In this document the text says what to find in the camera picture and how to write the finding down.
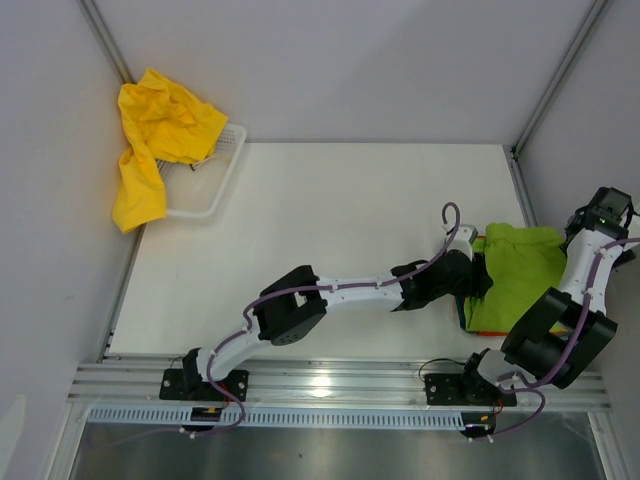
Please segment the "teal green shorts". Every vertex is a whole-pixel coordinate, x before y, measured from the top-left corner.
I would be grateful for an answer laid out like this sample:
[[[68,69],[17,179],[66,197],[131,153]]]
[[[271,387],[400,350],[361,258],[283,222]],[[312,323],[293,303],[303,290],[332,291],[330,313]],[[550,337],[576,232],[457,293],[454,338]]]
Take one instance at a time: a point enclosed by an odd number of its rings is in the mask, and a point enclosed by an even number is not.
[[[454,297],[454,302],[460,329],[466,333],[470,333],[469,319],[472,316],[473,302],[467,297],[459,295]]]

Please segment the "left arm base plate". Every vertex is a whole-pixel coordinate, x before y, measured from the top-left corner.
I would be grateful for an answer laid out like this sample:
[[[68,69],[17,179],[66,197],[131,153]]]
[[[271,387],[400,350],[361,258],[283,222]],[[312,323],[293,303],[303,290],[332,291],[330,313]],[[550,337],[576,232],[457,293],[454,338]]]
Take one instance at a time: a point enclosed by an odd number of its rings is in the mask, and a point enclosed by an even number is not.
[[[249,372],[233,370],[222,381],[219,388],[241,401],[245,401]],[[167,401],[211,401],[225,402],[227,397],[216,390],[198,373],[184,373],[182,369],[166,369],[160,384],[159,398]]]

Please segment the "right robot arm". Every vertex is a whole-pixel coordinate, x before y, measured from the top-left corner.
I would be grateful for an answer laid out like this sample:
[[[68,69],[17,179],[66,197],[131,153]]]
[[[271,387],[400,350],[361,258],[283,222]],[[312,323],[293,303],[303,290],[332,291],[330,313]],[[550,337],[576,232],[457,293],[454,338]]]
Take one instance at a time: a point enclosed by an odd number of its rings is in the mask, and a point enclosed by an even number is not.
[[[632,198],[601,187],[566,225],[563,276],[523,313],[499,350],[472,354],[456,380],[458,395],[479,403],[491,395],[569,386],[611,342],[618,325],[607,316],[611,273],[633,261]]]

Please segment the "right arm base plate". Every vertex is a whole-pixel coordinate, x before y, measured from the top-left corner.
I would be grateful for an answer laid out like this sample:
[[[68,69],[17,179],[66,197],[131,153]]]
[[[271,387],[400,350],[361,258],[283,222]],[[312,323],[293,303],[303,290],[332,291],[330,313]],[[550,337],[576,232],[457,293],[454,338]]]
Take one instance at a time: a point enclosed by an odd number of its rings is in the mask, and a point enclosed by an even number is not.
[[[425,375],[425,394],[432,406],[515,407],[515,394],[504,394],[481,377],[458,373]]]

